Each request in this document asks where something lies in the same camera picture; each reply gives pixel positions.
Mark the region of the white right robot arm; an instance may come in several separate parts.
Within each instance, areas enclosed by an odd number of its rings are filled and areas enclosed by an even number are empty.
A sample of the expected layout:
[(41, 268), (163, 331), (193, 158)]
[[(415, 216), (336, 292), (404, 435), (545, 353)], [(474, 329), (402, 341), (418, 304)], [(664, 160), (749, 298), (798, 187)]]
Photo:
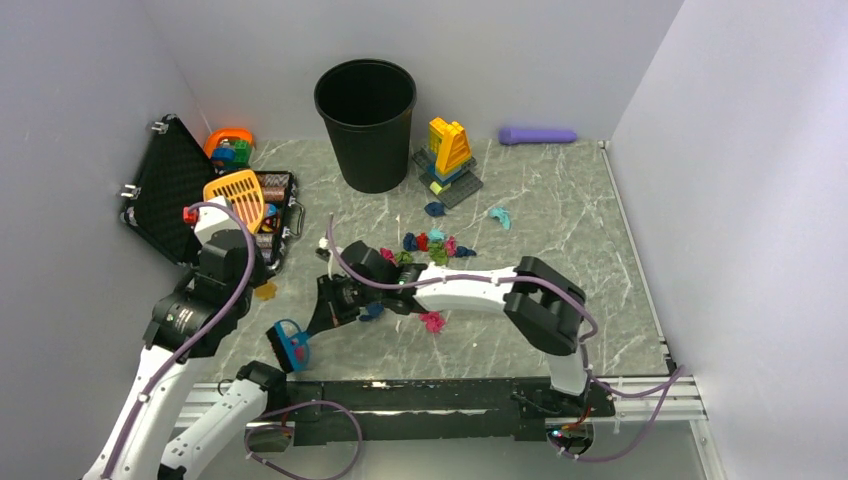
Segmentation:
[(581, 350), (585, 294), (542, 260), (524, 256), (515, 266), (461, 271), (394, 263), (361, 241), (342, 250), (323, 242), (317, 254), (342, 271), (318, 278), (307, 337), (357, 320), (369, 305), (398, 315), (467, 310), (503, 316), (547, 358), (551, 391), (533, 401), (533, 409), (560, 417), (589, 409), (588, 360)]

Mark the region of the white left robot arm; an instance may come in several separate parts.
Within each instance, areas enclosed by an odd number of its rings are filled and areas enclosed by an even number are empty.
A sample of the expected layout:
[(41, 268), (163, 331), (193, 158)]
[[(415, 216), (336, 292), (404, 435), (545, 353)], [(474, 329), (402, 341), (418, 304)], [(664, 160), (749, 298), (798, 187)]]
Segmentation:
[(196, 479), (249, 422), (285, 411), (285, 373), (251, 361), (199, 419), (174, 431), (200, 374), (249, 311), (262, 267), (242, 230), (207, 238), (198, 266), (154, 307), (131, 390), (85, 478)]

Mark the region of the blue brush with black bristles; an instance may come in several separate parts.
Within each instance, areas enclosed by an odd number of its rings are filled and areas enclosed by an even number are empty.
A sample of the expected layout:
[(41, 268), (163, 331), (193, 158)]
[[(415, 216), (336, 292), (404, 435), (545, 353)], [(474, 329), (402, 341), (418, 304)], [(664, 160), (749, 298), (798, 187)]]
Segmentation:
[(291, 319), (275, 322), (265, 332), (266, 338), (286, 374), (304, 371), (310, 360), (310, 335)]

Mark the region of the yellow slotted plastic scoop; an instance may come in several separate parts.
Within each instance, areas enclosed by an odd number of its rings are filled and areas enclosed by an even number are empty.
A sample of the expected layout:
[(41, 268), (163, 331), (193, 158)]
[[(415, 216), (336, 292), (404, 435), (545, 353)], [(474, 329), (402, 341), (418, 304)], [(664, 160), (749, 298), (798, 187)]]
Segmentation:
[(250, 169), (235, 171), (206, 183), (203, 200), (223, 197), (251, 230), (267, 264), (272, 263), (274, 235), (279, 230), (279, 210), (265, 199), (258, 175)]

